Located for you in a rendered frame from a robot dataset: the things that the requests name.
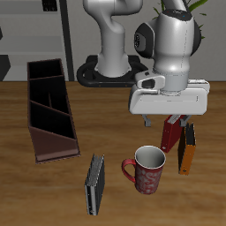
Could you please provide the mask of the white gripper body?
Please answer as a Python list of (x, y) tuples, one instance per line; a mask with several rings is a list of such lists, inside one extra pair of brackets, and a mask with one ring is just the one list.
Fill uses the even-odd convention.
[(153, 94), (132, 86), (129, 111), (135, 115), (203, 115), (207, 111), (210, 85), (204, 79), (189, 79), (179, 95)]

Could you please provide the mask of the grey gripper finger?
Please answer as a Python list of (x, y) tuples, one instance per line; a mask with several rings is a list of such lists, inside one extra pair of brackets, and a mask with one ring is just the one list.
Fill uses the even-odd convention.
[(147, 115), (142, 115), (144, 121), (145, 121), (145, 126), (146, 127), (151, 127), (151, 119), (147, 117)]
[(191, 118), (191, 115), (185, 115), (183, 118), (180, 119), (179, 125), (181, 127), (186, 127), (187, 121)]

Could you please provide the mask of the red patterned mug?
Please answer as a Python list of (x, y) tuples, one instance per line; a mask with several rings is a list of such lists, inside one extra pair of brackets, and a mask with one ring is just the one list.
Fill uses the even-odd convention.
[[(165, 162), (165, 153), (160, 148), (143, 146), (136, 150), (133, 159), (123, 160), (121, 168), (140, 193), (152, 194), (158, 188)], [(125, 166), (129, 164), (135, 169), (134, 177), (125, 170)]]

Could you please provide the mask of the dark brown desk caddy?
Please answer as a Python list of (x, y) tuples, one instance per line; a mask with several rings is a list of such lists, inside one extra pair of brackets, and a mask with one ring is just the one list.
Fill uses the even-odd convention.
[(27, 100), (35, 163), (80, 156), (60, 59), (27, 64)]

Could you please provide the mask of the red book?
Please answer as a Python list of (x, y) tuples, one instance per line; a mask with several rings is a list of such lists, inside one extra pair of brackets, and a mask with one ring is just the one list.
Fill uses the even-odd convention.
[(162, 131), (161, 150), (168, 153), (181, 136), (182, 128), (179, 123), (185, 115), (169, 115), (165, 121)]

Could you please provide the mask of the orange book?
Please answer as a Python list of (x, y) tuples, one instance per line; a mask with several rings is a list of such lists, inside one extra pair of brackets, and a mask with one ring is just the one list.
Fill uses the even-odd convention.
[(196, 147), (194, 124), (186, 124), (182, 129), (181, 137), (177, 149), (178, 156), (178, 173), (181, 175), (188, 175), (192, 158)]

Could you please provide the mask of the black book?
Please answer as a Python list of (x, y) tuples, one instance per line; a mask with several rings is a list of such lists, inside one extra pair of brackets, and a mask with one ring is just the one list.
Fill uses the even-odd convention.
[(104, 156), (93, 154), (85, 182), (87, 213), (98, 215), (105, 185)]

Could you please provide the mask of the green pot plant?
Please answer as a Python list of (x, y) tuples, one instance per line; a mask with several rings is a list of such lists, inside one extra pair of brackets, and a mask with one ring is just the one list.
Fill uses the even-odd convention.
[[(195, 10), (196, 8), (200, 7), (201, 5), (205, 4), (208, 0), (195, 0), (192, 2), (192, 0), (185, 0), (188, 8), (190, 11)], [(166, 6), (163, 2), (163, 0), (160, 0), (158, 3), (161, 6), (161, 10), (158, 11), (155, 7), (153, 7), (154, 11), (159, 15), (161, 11), (164, 11), (166, 9)]]

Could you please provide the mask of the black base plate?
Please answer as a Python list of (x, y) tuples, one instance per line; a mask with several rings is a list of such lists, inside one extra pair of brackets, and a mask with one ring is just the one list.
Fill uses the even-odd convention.
[(138, 56), (129, 55), (128, 60), (132, 68), (130, 71), (122, 77), (108, 78), (94, 69), (97, 55), (88, 56), (86, 62), (77, 70), (77, 80), (84, 87), (132, 87), (135, 74), (146, 71), (147, 67), (140, 62)]

